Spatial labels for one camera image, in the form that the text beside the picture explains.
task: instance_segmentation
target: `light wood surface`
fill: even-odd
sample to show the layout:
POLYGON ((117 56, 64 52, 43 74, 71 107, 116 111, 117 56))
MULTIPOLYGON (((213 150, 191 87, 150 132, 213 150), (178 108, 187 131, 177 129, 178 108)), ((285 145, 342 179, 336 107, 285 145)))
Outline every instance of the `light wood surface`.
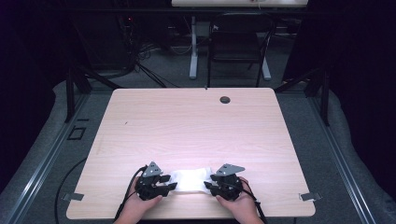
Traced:
MULTIPOLYGON (((309 217, 308 187, 274 91, 265 88, 116 90, 84 166, 69 218, 113 218, 133 174, 243 166, 268 217, 309 217), (223 104, 219 98, 228 96, 223 104)), ((145 219, 232 217, 204 193, 171 191, 145 219)))
POLYGON ((172 0, 173 7, 306 7, 308 0, 172 0))

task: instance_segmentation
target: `gray carpet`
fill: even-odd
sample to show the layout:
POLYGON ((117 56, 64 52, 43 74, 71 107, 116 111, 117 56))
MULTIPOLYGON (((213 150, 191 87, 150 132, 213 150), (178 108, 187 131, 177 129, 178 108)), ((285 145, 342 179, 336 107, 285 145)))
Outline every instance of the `gray carpet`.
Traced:
MULTIPOLYGON (((268 49, 267 62, 270 67, 273 79, 271 81, 262 81, 261 87, 275 88, 281 84, 283 70, 289 56, 292 41, 274 37, 268 49)), ((203 88, 206 83, 206 61, 205 46, 199 50, 198 78, 189 79, 190 54, 175 54, 172 51, 154 50, 150 57, 141 61, 147 68, 166 78, 171 83, 181 88, 203 88)), ((233 66, 216 68, 219 73, 217 84, 223 84, 222 74, 228 73, 228 70, 235 71, 233 66)), ((252 67, 252 72, 256 73, 256 68, 252 67)), ((233 79, 232 85, 241 84, 244 77, 233 79)), ((144 73, 133 72, 124 77, 112 79, 115 83, 125 88, 159 88, 144 73)), ((168 87, 174 87, 165 81, 168 87)), ((93 138, 100 125, 101 118, 106 110, 111 90, 96 80, 91 80, 94 87, 92 94, 80 96, 81 109, 78 111, 75 119, 69 124, 69 129, 64 128, 64 119, 66 112, 65 104, 65 86, 61 83, 54 90, 57 94, 57 101, 52 110, 50 118, 38 136, 30 153, 21 165, 19 171, 8 184, 7 188, 0 195, 0 223, 6 223, 8 218, 13 215, 18 207, 21 195, 29 180, 35 174, 37 165, 42 162, 43 158, 53 147, 53 143, 58 140, 59 154, 56 155, 55 163, 50 167, 47 176, 38 186, 39 191, 33 195, 34 199, 25 205, 24 212, 20 214, 17 220, 20 223, 55 223, 54 203, 57 189, 60 186, 66 173, 79 161, 88 156, 93 138), (70 129, 83 128, 85 130, 80 140, 67 140, 70 129), (64 139, 57 139, 60 133, 64 139)), ((280 93, 277 99, 282 109, 285 121, 290 131, 292 142, 295 146, 298 158, 303 168, 303 172, 311 191, 322 194, 323 199, 315 202, 317 212, 312 217, 300 217, 297 223, 362 223, 361 218, 351 201, 345 182, 340 176, 340 171, 334 163, 331 153, 331 145, 322 130, 321 120, 317 118, 315 99, 307 99, 301 93, 304 83, 296 86, 290 93, 280 93)), ((374 182, 370 173, 361 163, 359 157, 353 150, 350 143, 349 130, 337 98, 331 94, 329 119, 331 130, 334 134, 338 145, 344 153, 346 160, 355 176, 357 183, 361 187, 362 194, 373 213, 376 223, 396 223, 393 219, 396 211, 392 210, 393 203, 384 204, 387 195, 374 182)), ((73 192, 78 182, 83 164, 78 166, 70 176, 64 181, 61 188, 61 197, 66 192, 73 192)), ((65 217, 68 202, 58 200, 58 211, 60 223, 111 223, 111 220, 69 220, 65 217)), ((269 223, 292 223, 292 218, 269 218, 269 223)), ((215 221, 184 221, 186 223, 211 223, 215 221)))

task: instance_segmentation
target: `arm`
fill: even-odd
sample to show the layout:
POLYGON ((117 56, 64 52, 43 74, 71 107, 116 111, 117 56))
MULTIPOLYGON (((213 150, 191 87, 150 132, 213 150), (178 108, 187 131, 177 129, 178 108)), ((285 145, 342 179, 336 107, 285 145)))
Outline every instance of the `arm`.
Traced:
MULTIPOLYGON (((250 191, 248 187, 247 180, 244 177, 239 176, 242 180, 242 186, 245 190, 250 191)), ((233 213, 235 219, 241 224, 262 224, 262 220, 257 215, 257 208, 253 199, 247 195, 245 192, 242 192, 241 195, 234 201, 230 202, 223 199, 221 196, 216 196, 216 199, 219 203, 230 210, 233 213)))
POLYGON ((148 201, 141 200, 134 192, 134 186, 136 185, 137 179, 138 176, 134 179, 134 182, 129 189, 130 194, 132 193, 133 195, 125 203, 119 218, 117 218, 114 224, 137 223, 150 208, 154 207, 163 198, 163 196, 160 195, 148 201))

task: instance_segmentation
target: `desk leg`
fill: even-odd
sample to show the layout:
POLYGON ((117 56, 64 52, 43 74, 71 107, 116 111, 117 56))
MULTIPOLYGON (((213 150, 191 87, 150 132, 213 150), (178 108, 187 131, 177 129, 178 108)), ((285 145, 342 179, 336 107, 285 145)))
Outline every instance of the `desk leg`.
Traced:
POLYGON ((190 78, 197 78, 198 67, 198 49, 197 49, 197 34, 195 31, 195 17, 191 18, 191 64, 190 64, 190 78))
POLYGON ((271 80, 270 69, 268 68, 268 63, 265 58, 264 58, 264 63, 262 64, 262 72, 263 72, 264 80, 270 81, 271 80))

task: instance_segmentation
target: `white desk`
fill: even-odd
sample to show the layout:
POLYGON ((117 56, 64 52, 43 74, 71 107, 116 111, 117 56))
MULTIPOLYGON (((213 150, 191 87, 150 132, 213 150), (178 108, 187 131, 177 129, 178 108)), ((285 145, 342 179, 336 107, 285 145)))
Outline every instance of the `white desk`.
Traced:
MULTIPOLYGON (((133 174, 151 161, 164 174, 243 166, 267 217, 309 217, 308 187, 271 89, 116 90, 71 201, 71 219, 113 218, 133 174), (219 98, 228 96, 223 104, 219 98)), ((228 218, 214 197, 171 191, 145 219, 228 218)))
MULTIPOLYGON (((172 0, 173 7, 306 7, 308 0, 172 0)), ((198 53, 196 47, 195 17, 191 20, 190 78, 196 79, 198 53)), ((271 80, 268 63, 262 64, 264 80, 271 80)))

